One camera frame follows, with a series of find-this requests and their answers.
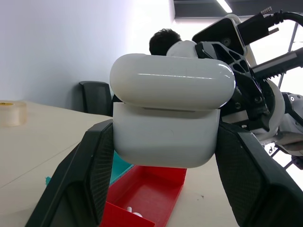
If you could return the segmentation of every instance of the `white table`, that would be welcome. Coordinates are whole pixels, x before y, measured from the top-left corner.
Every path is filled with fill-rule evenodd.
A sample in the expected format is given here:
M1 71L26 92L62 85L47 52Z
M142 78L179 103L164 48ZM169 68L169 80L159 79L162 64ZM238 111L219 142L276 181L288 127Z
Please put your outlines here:
M23 227L45 190L45 178L92 125L110 117L27 102L25 125L0 128L0 227ZM237 227L215 158L187 171L167 227Z

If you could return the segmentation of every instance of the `person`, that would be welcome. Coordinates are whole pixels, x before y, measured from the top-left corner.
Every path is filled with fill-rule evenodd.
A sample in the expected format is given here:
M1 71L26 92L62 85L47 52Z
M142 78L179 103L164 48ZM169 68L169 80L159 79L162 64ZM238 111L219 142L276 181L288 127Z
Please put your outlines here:
M156 32L150 39L150 53L151 55L166 56L166 53L170 47L179 41L182 40L177 32L164 28ZM114 95L110 106L110 116L113 116L114 103L116 102L121 103L122 101L116 95Z

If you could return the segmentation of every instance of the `red plastic bin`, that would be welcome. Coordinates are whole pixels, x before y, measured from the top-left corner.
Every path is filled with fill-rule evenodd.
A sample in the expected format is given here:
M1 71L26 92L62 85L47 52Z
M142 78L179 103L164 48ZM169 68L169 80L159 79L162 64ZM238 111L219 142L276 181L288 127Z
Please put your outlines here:
M134 166L109 187L100 227L165 227L185 175L186 169Z

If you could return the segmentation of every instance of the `clear tape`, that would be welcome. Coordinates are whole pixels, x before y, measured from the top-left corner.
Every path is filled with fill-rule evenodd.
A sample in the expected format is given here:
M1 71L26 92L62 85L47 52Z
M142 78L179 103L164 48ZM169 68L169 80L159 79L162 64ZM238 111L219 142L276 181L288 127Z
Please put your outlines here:
M18 126L24 124L26 121L26 103L0 100L0 127Z

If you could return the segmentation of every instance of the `dark hair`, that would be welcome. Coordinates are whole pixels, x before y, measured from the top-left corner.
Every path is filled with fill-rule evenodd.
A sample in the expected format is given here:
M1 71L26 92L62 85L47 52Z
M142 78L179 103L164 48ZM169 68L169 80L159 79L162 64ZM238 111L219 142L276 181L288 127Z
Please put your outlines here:
M181 37L177 32L171 29L162 29L150 39L151 55L166 56L169 48L179 41L181 41Z

